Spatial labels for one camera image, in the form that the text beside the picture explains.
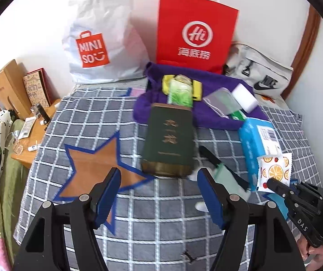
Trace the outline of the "person's right hand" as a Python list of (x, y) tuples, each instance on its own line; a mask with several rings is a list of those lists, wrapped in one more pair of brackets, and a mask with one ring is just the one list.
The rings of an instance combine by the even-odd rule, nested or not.
[(310, 255), (313, 256), (309, 264), (305, 266), (306, 271), (318, 270), (323, 266), (323, 245), (318, 248), (309, 246), (302, 234), (297, 239), (297, 245), (303, 261), (306, 261)]

